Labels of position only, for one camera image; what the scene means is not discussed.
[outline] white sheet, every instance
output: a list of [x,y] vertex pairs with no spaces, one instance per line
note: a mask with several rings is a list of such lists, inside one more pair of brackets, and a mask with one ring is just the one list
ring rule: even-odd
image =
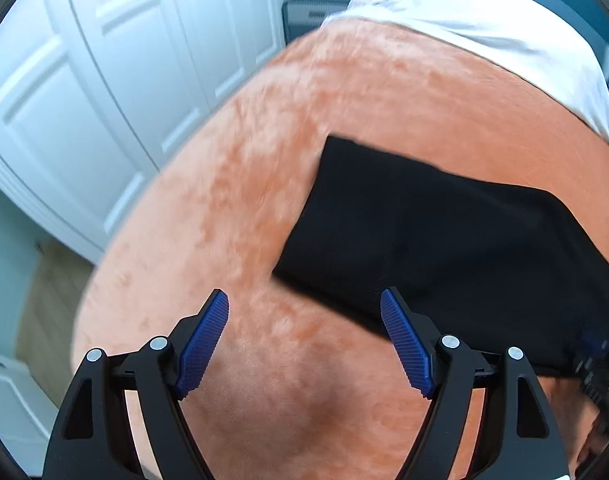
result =
[[329,16],[392,22],[485,57],[537,86],[609,143],[609,91],[593,50],[532,0],[351,0]]

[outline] metal screw head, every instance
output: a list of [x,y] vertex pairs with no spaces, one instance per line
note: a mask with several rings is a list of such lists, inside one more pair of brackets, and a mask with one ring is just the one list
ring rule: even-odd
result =
[[460,340],[454,335],[445,335],[442,338],[442,344],[447,348],[458,348],[460,346]]
[[151,339],[149,346],[153,350],[162,350],[167,345],[167,338],[165,337],[156,337],[155,339]]
[[102,350],[100,350],[99,348],[94,348],[87,352],[87,361],[91,361],[92,363],[94,363],[101,357],[102,357]]
[[515,359],[516,361],[520,361],[520,359],[522,359],[524,357],[524,352],[521,351],[521,349],[518,348],[517,346],[511,346],[511,348],[508,349],[508,354],[511,358]]

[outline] blue textured grip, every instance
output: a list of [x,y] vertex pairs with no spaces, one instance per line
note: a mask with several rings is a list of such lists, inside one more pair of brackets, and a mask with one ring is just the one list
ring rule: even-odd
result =
[[200,386],[200,381],[214,354],[222,330],[229,319],[229,298],[222,291],[207,307],[191,339],[180,354],[176,392],[180,399]]
[[430,397],[435,383],[431,378],[429,355],[389,289],[380,297],[380,313],[409,383],[419,389],[424,397]]

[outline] blanket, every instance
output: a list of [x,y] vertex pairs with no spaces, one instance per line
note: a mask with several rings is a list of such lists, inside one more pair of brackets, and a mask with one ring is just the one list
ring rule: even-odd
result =
[[[545,189],[609,261],[609,146],[540,89],[486,59],[392,24],[337,20],[251,78],[152,183],[76,316],[72,366],[139,349],[231,301],[200,387],[182,402],[216,478],[382,480],[399,471],[427,401],[390,342],[271,277],[329,132],[478,180]],[[543,380],[569,460],[595,412]],[[453,478],[473,450],[476,391]],[[134,437],[155,469],[137,396]]]

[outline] wooden floor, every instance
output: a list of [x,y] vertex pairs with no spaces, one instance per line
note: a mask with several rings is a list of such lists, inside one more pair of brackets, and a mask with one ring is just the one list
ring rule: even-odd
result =
[[44,254],[20,322],[16,356],[56,406],[73,374],[70,347],[73,321],[93,265],[55,239]]

